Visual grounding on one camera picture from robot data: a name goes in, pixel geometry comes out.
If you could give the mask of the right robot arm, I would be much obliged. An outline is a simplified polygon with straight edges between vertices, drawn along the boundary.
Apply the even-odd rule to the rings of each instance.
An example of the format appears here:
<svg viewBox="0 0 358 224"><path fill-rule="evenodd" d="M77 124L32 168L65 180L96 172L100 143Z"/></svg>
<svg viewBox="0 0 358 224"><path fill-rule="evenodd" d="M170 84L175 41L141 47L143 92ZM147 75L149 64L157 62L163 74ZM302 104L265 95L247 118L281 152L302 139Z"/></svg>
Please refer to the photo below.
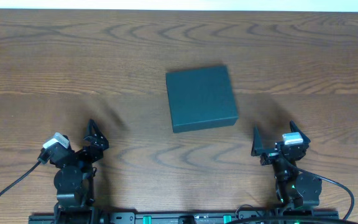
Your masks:
<svg viewBox="0 0 358 224"><path fill-rule="evenodd" d="M282 135L282 140L274 147L264 147L258 128L253 130L251 156L259 157L262 166L273 167L275 190L281 206L272 213L278 217L285 215L313 215L319 205L322 179L307 174L297 167L296 162L306 156L310 139L290 122L290 132Z"/></svg>

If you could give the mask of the dark green box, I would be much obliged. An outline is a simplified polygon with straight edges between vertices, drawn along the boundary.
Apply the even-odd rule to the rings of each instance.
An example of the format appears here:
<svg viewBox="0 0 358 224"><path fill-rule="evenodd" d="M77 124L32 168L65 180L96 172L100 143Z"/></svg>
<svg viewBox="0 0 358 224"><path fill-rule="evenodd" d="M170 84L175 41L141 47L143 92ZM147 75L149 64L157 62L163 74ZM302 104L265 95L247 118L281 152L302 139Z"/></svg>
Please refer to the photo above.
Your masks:
<svg viewBox="0 0 358 224"><path fill-rule="evenodd" d="M239 118L225 65L168 72L166 86L174 133L232 126Z"/></svg>

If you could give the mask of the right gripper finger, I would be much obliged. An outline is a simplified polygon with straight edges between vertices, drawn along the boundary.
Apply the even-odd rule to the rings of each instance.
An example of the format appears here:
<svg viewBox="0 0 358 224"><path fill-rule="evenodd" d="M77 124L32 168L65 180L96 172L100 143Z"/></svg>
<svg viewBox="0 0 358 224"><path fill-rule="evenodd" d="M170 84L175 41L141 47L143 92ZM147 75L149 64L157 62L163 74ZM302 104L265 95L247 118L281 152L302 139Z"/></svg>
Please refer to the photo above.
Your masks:
<svg viewBox="0 0 358 224"><path fill-rule="evenodd" d="M293 133L299 133L303 138L303 142L311 142L310 139L300 130L293 120L290 121L290 129Z"/></svg>
<svg viewBox="0 0 358 224"><path fill-rule="evenodd" d="M262 152L264 149L262 144L262 139L259 134L258 128L255 126L253 128L253 141L252 141L252 150L251 152Z"/></svg>

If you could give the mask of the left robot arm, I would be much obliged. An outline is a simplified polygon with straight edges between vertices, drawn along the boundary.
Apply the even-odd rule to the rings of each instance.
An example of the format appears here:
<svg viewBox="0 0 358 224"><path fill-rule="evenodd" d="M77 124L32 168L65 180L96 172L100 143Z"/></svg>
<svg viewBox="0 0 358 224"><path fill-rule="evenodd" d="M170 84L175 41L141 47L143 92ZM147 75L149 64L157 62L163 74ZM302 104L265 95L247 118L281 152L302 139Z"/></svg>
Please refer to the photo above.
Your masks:
<svg viewBox="0 0 358 224"><path fill-rule="evenodd" d="M79 151L70 146L67 136L55 133L46 140L37 160L58 168L53 184L57 190L54 223L109 223L109 215L94 207L93 165L103 158L109 142L94 120L89 120L84 140L89 142Z"/></svg>

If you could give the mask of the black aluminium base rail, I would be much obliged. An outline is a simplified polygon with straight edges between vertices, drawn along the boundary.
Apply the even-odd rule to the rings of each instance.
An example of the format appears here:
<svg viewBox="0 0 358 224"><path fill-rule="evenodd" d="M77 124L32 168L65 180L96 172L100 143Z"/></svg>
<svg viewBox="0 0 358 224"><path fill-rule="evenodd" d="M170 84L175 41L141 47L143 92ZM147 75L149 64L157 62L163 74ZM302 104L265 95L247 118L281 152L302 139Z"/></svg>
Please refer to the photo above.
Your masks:
<svg viewBox="0 0 358 224"><path fill-rule="evenodd" d="M273 210L247 209L237 212L204 212L204 213L134 213L134 212L102 212L90 210L85 212L66 212L58 209L53 215L36 214L28 219L29 224L44 223L103 223L103 224L202 224L229 223L235 220L279 215L306 216L339 219L337 211L329 210Z"/></svg>

